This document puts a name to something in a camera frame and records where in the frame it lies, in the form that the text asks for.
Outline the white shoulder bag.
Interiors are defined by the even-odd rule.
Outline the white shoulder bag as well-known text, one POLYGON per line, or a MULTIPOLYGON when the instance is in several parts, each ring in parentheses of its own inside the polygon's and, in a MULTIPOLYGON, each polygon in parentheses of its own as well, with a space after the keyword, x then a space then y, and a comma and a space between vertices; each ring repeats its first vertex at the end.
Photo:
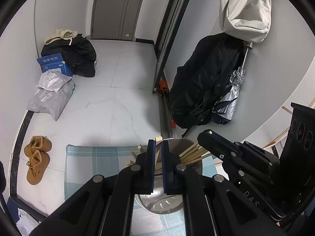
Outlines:
POLYGON ((220 28, 249 43, 261 43, 271 28, 271 0, 220 0, 220 28))

